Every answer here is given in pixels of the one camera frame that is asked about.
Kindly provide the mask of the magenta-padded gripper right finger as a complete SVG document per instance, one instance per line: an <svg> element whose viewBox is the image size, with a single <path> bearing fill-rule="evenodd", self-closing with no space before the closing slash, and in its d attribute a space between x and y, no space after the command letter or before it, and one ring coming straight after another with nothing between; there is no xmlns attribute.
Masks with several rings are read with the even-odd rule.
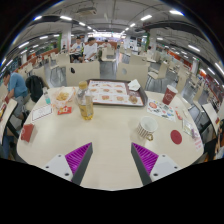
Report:
<svg viewBox="0 0 224 224"><path fill-rule="evenodd" d="M181 169L168 155L158 155L136 143L131 144L131 154L143 185L159 180Z"/></svg>

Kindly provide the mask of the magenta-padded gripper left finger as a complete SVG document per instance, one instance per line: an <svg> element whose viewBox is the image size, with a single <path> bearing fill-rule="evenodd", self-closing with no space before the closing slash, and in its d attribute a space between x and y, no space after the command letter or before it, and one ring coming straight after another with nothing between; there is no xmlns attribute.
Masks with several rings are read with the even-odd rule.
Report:
<svg viewBox="0 0 224 224"><path fill-rule="evenodd" d="M80 185L92 153L92 143L87 143L66 155L57 154L43 166L43 169Z"/></svg>

